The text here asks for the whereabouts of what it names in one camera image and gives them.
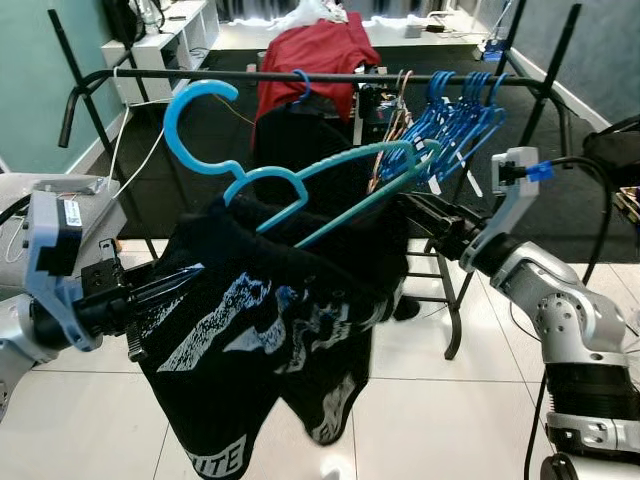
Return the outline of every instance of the black metal rack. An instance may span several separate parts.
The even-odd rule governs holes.
[[[509,33],[509,38],[507,40],[507,49],[503,59],[498,65],[498,70],[495,76],[490,77],[487,80],[487,85],[494,85],[498,80],[499,75],[504,70],[504,62],[508,61],[510,58],[510,47],[513,44],[513,38],[515,37],[515,31],[517,30],[518,22],[520,17],[522,16],[522,10],[524,9],[525,0],[520,0],[518,5],[518,9],[516,11],[516,16],[514,18],[514,23],[512,25],[511,31]],[[503,87],[525,87],[529,89],[530,92],[535,96],[536,103],[532,112],[529,116],[525,129],[523,131],[523,135],[519,142],[520,146],[527,145],[530,140],[535,128],[540,120],[540,116],[542,114],[542,109],[547,100],[550,100],[554,107],[557,110],[559,117],[559,125],[560,125],[560,145],[561,152],[563,156],[570,154],[570,138],[569,138],[569,120],[567,113],[565,111],[566,106],[562,98],[553,90],[553,82],[555,81],[556,75],[558,73],[560,64],[562,63],[562,59],[566,52],[566,48],[568,46],[569,40],[573,33],[573,28],[575,26],[575,21],[579,14],[580,5],[574,5],[572,8],[567,23],[565,25],[565,29],[563,31],[562,37],[558,43],[556,51],[553,55],[552,66],[553,68],[549,69],[547,76],[544,81],[538,81],[531,78],[522,78],[522,77],[509,77],[506,78],[502,82]],[[58,36],[58,40],[60,45],[65,53],[65,57],[69,64],[69,67],[73,73],[75,86],[72,88],[65,112],[64,118],[62,122],[62,128],[60,131],[60,137],[58,140],[58,145],[60,147],[67,147],[69,144],[69,137],[71,134],[71,128],[73,124],[73,118],[75,114],[75,107],[79,98],[82,98],[83,102],[87,106],[87,110],[89,111],[89,115],[91,116],[91,120],[93,125],[98,132],[98,136],[104,146],[105,151],[111,157],[113,156],[113,148],[111,147],[111,143],[109,142],[107,133],[104,129],[104,125],[100,120],[100,116],[97,112],[95,104],[91,99],[91,95],[95,93],[100,86],[102,86],[107,79],[112,78],[114,76],[113,70],[97,70],[95,72],[90,73],[89,75],[82,76],[80,73],[77,62],[75,61],[73,52],[71,50],[71,46],[66,38],[64,30],[60,24],[60,21],[57,17],[55,10],[49,10],[49,16],[51,17],[52,23],[56,30],[56,34]],[[302,80],[298,75],[293,73],[270,73],[270,72],[231,72],[231,71],[184,71],[184,70],[138,70],[135,69],[135,62],[133,59],[133,55],[131,54],[131,44],[125,45],[126,51],[125,54],[116,62],[116,65],[121,65],[126,60],[131,62],[133,68],[131,69],[118,69],[117,75],[118,77],[125,78],[135,78],[138,87],[142,93],[143,99],[148,101],[148,97],[146,91],[144,89],[144,85],[142,84],[143,78],[181,78],[181,79],[189,79],[189,80],[206,80],[206,79],[217,79],[217,80],[235,80],[235,81],[249,81],[249,82],[301,82]],[[518,69],[514,66],[514,70],[516,73],[521,75],[523,73],[522,69]],[[432,75],[414,75],[408,79],[408,83],[410,84],[428,84]],[[309,74],[309,79],[312,82],[318,83],[352,83],[354,85],[359,83],[376,83],[376,84],[389,84],[395,83],[397,80],[396,75],[355,75],[355,74]],[[465,76],[454,76],[449,81],[449,85],[462,85],[465,81]],[[157,121],[154,121],[153,112],[149,109],[149,116],[152,122],[155,122],[157,125]],[[180,190],[181,196],[186,204],[186,195],[184,194],[185,188],[182,185],[181,179],[178,175],[178,172],[175,169],[175,165],[173,165],[172,160],[170,158],[170,154],[167,153],[167,161],[171,165],[172,171],[174,173],[174,178],[176,179],[178,188]],[[460,191],[464,184],[464,179],[466,178],[466,173],[469,171],[471,166],[473,157],[470,158],[462,171],[462,175],[458,181],[456,186],[454,198],[457,198],[460,194]],[[118,179],[121,182],[125,182],[126,178],[124,172],[122,171],[120,165],[116,161],[115,172]],[[130,192],[125,191],[125,195],[127,196],[127,201],[130,202],[132,206],[132,212],[134,214],[134,220],[137,222],[142,222],[142,217],[140,215],[140,211],[135,203],[135,199]],[[153,244],[148,233],[145,235],[145,241],[149,247],[154,258],[157,258],[155,249],[153,248]],[[472,274],[468,274],[463,281],[462,287],[460,291],[456,294],[453,284],[451,282],[451,275],[449,273],[446,259],[438,255],[436,253],[430,252],[430,246],[427,243],[427,247],[423,253],[409,253],[412,256],[420,256],[420,257],[433,257],[437,259],[438,267],[440,270],[439,274],[412,274],[416,277],[425,277],[425,278],[434,278],[440,279],[443,282],[444,287],[444,297],[413,297],[420,301],[427,302],[441,302],[445,303],[451,315],[452,320],[452,337],[449,347],[445,352],[445,358],[451,360],[455,357],[458,348],[460,346],[461,338],[462,338],[462,320],[460,318],[460,306],[462,300],[466,294],[466,291],[469,287],[469,284],[472,279]]]

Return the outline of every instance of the white shelving unit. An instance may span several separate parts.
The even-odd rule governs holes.
[[[167,18],[162,32],[145,35],[133,45],[132,53],[139,69],[197,70],[208,50],[220,34],[218,10],[215,0],[181,0],[164,11]],[[184,20],[169,20],[184,17]],[[123,55],[124,45],[116,40],[102,46],[102,54],[108,66],[113,66]],[[129,61],[122,68],[130,68]],[[150,100],[173,98],[189,81],[163,78],[142,80]],[[142,102],[142,95],[133,78],[118,78],[122,102]]]

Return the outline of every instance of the blue wall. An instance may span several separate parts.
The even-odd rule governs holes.
[[[78,102],[68,149],[57,146],[73,77],[47,9],[55,8],[83,74],[105,68],[100,47],[111,38],[101,0],[1,0],[0,158],[12,171],[63,173],[97,139]],[[111,82],[94,100],[103,123],[122,110]]]
[[[640,0],[529,0],[514,47],[547,70],[574,3],[582,11],[558,81],[614,123],[640,113]],[[460,5],[473,12],[473,0]],[[495,23],[504,0],[485,0],[480,21]]]

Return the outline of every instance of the black rug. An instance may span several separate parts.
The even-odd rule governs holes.
[[[495,69],[495,64],[473,60],[471,50],[463,47],[410,47],[380,48],[383,65],[390,72],[411,68],[416,74],[432,74],[436,70],[453,70],[459,74]],[[245,70],[248,63],[255,63],[255,51],[212,52],[205,65],[212,70]],[[255,85],[237,82],[240,96],[234,108],[249,119],[254,118],[258,106]],[[409,86],[406,101],[413,112],[421,112],[425,106],[424,86]],[[456,98],[459,88],[451,87],[447,94]],[[481,190],[478,198],[468,182],[465,182],[460,203],[481,211],[490,211],[494,197],[491,194],[490,160],[496,153],[505,152],[518,144],[528,119],[534,99],[522,87],[503,87],[497,95],[497,103],[508,114],[506,124],[480,149],[472,165]],[[154,107],[158,119],[163,108]],[[575,154],[581,152],[582,139],[591,131],[590,125],[572,116],[572,143]],[[159,132],[143,112],[136,113],[129,122],[120,145],[118,160],[127,176],[131,175],[146,156]],[[193,102],[183,114],[180,135],[191,152],[203,161],[219,162],[237,160],[248,170],[252,168],[250,155],[252,126],[234,116],[214,98],[202,98]],[[542,159],[560,156],[558,117],[551,103],[545,107],[540,123],[531,141],[538,147]],[[133,183],[131,190],[142,211],[144,221],[154,238],[166,238],[181,213],[202,209],[230,184],[229,177],[205,177],[183,168],[175,159],[168,160],[166,148],[158,148],[147,167]],[[186,187],[187,203],[178,193],[175,177],[169,167],[172,161]],[[91,173],[105,175],[109,171],[109,159],[101,157]],[[451,199],[458,175],[453,175],[442,185],[443,196]],[[599,185],[580,169],[557,169],[553,179],[541,185],[540,197],[526,213],[515,229],[522,239],[533,240],[561,259],[586,262],[590,256],[602,210],[602,192]],[[123,199],[123,206],[132,219],[130,206]],[[129,221],[122,238],[140,238],[142,228]],[[617,214],[610,227],[602,261],[628,263],[637,259],[634,228]]]

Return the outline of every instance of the clothing rack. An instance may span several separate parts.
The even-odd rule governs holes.
[[[519,9],[523,8],[521,0],[521,4],[519,4]],[[62,121],[62,127],[60,131],[60,136],[58,139],[58,145],[62,148],[66,148],[69,144],[69,137],[71,135],[71,128],[73,124],[73,118],[75,116],[75,107],[79,98],[82,98],[87,109],[89,110],[89,115],[91,116],[92,122],[96,131],[98,132],[98,136],[104,146],[105,151],[108,155],[113,157],[113,149],[107,137],[106,131],[104,129],[104,125],[100,120],[97,109],[95,108],[95,104],[91,100],[91,95],[95,93],[105,82],[107,79],[112,78],[114,76],[114,72],[112,69],[105,70],[97,70],[92,72],[86,76],[82,76],[80,70],[78,68],[78,64],[75,61],[73,56],[73,52],[71,47],[66,39],[66,35],[64,34],[64,30],[60,25],[59,20],[57,20],[57,15],[54,10],[49,10],[50,17],[52,22],[54,23],[54,27],[56,29],[56,34],[58,35],[58,40],[62,46],[63,51],[65,52],[65,57],[67,62],[69,63],[69,67],[72,70],[75,86],[72,88],[69,93],[69,97],[67,100],[64,117]],[[570,140],[569,140],[569,120],[568,116],[565,112],[566,106],[562,98],[555,92],[552,88],[553,82],[555,81],[555,76],[557,74],[557,70],[562,62],[562,58],[564,57],[564,53],[566,51],[566,47],[568,45],[568,39],[571,37],[571,33],[573,32],[573,27],[575,26],[575,18],[573,19],[573,23],[565,26],[565,31],[563,32],[563,36],[561,41],[556,48],[556,52],[554,53],[554,61],[552,63],[557,64],[557,68],[549,71],[547,74],[547,78],[544,81],[538,81],[532,78],[522,78],[522,77],[508,77],[504,79],[501,84],[502,88],[511,88],[511,87],[524,87],[527,88],[532,94],[536,97],[536,104],[529,116],[527,124],[525,126],[523,136],[520,140],[519,145],[527,145],[531,140],[531,136],[535,131],[535,128],[540,120],[540,116],[542,113],[542,107],[547,100],[550,100],[557,113],[559,118],[560,125],[560,148],[563,156],[567,156],[570,154]],[[117,75],[118,77],[124,78],[135,78],[138,82],[141,92],[143,93],[143,98],[146,96],[146,92],[144,90],[144,86],[142,85],[143,78],[180,78],[180,79],[189,79],[189,80],[227,80],[227,81],[240,81],[240,82],[303,82],[300,76],[293,73],[271,73],[271,72],[232,72],[232,71],[184,71],[184,70],[138,70],[135,69],[135,63],[133,62],[133,56],[130,51],[131,45],[126,46],[126,52],[122,56],[121,59],[116,63],[117,65],[121,65],[126,60],[129,60],[133,68],[131,69],[118,69]],[[490,77],[486,85],[491,86],[496,83],[499,78],[499,73],[495,76]],[[311,82],[315,83],[351,83],[354,85],[360,83],[376,83],[376,84],[393,84],[397,80],[396,75],[371,75],[371,74],[322,74],[322,73],[311,73],[308,74]],[[428,84],[432,75],[414,75],[408,79],[408,83],[410,84]],[[465,76],[454,76],[447,82],[448,85],[463,85],[466,77]],[[463,168],[463,173],[460,176],[458,185],[455,191],[455,198],[458,197],[461,188],[463,186],[464,178],[466,178],[466,174],[469,171],[471,163],[473,161],[473,157],[469,158],[469,160],[465,163],[465,167]],[[169,160],[172,170],[174,173],[174,177],[177,180],[177,184],[179,188],[182,187],[182,182],[179,178],[178,172],[175,170],[174,165]],[[118,165],[116,161],[116,174],[118,179],[121,182],[126,181],[122,169]],[[139,209],[135,203],[135,199],[130,194],[130,192],[125,191],[125,195],[127,196],[127,200],[130,202],[132,206],[132,212],[134,213],[134,220],[142,223],[141,216],[139,213]],[[154,258],[157,258],[155,254],[155,249],[153,248],[153,244],[151,243],[151,239],[148,235],[148,229],[145,228],[145,241],[149,246],[149,250],[151,251]],[[435,278],[441,279],[443,282],[445,297],[413,297],[416,300],[420,301],[428,301],[428,302],[441,302],[445,303],[448,306],[451,319],[452,319],[452,336],[449,347],[445,352],[445,358],[451,360],[455,357],[462,338],[462,321],[460,318],[460,306],[462,300],[466,294],[466,291],[469,287],[469,284],[472,279],[472,274],[468,274],[463,281],[462,288],[456,295],[455,290],[453,288],[453,284],[451,282],[451,275],[449,273],[446,259],[437,253],[432,253],[430,251],[430,245],[427,242],[427,247],[425,251],[422,253],[409,253],[410,256],[421,256],[421,257],[433,257],[437,259],[438,267],[440,270],[439,274],[411,274],[416,277],[425,277],[425,278]]]

